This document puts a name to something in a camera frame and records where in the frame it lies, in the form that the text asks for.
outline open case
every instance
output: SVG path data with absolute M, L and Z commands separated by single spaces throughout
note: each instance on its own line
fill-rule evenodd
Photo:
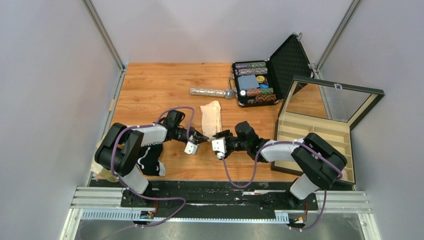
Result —
M 254 107 L 273 105 L 284 99 L 293 75 L 303 77 L 314 77 L 314 72 L 309 66 L 308 57 L 301 43 L 302 33 L 299 35 L 293 33 L 287 40 L 271 55 L 268 60 L 234 62 L 231 70 L 234 76 L 237 103 L 240 107 Z M 263 69 L 266 73 L 246 74 L 239 73 L 240 70 Z M 248 75 L 254 75 L 255 78 L 263 77 L 263 82 L 257 80 L 257 87 L 243 87 L 241 81 Z M 304 87 L 299 84 L 294 93 Z M 249 95 L 250 90 L 263 90 L 262 94 Z
M 301 103 L 314 106 L 312 109 L 299 111 L 296 105 L 300 104 L 300 101 L 294 93 L 305 84 L 317 85 L 321 95 L 310 99 L 311 102 Z M 292 141 L 309 133 L 318 134 L 347 159 L 347 165 L 342 172 L 343 178 L 338 183 L 354 185 L 356 179 L 351 130 L 383 96 L 384 92 L 379 89 L 294 76 L 278 113 L 274 138 L 277 141 Z M 271 169 L 295 175 L 302 174 L 297 163 L 289 161 L 276 161 L 272 163 Z

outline wooden table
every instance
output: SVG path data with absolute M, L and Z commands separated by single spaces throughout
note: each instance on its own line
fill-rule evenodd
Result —
M 190 87 L 227 89 L 230 74 L 230 63 L 131 63 L 112 123 L 145 125 L 156 121 L 169 108 L 190 106 L 196 110 L 192 126 L 201 132 L 200 106 L 218 100 L 223 130 L 229 129 L 235 134 L 236 124 L 248 121 L 259 137 L 273 139 L 281 102 L 272 106 L 240 108 L 235 99 L 189 95 Z M 308 85 L 293 99 L 304 103 L 305 99 L 317 94 L 320 94 L 318 88 Z M 325 112 L 319 102 L 317 106 L 308 105 L 304 111 Z M 187 118 L 182 125 L 187 128 L 191 111 L 181 111 L 186 113 Z M 147 176 L 148 179 L 227 180 L 223 163 L 214 155 L 209 142 L 201 144 L 196 155 L 184 153 L 182 142 L 168 141 L 163 146 L 161 161 L 166 166 L 166 176 Z M 252 177 L 254 161 L 245 152 L 233 152 L 226 162 L 232 180 L 248 181 Z M 257 164 L 255 181 L 293 181 L 295 178 L 294 175 L 271 171 L 270 163 Z

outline blue object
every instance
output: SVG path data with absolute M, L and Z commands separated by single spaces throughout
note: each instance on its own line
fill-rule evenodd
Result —
M 239 76 L 237 78 L 237 81 L 238 81 L 238 87 L 240 88 L 240 90 L 259 88 L 259 83 L 256 80 L 255 75 Z

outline yellow cloth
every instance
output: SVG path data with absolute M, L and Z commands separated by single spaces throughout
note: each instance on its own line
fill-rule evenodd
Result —
M 200 106 L 201 111 L 201 131 L 206 137 L 212 138 L 216 133 L 222 132 L 221 106 L 218 101 L 213 101 L 204 106 Z

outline gray floor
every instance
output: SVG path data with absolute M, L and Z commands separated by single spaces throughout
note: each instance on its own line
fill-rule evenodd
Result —
M 316 214 L 309 214 L 308 223 Z M 128 221 L 84 221 L 81 240 L 100 240 L 123 227 L 133 225 Z M 363 240 L 360 221 L 356 214 L 324 214 L 312 230 L 295 232 L 285 224 L 254 223 L 197 223 L 166 222 L 152 228 L 131 228 L 111 236 L 108 240 Z

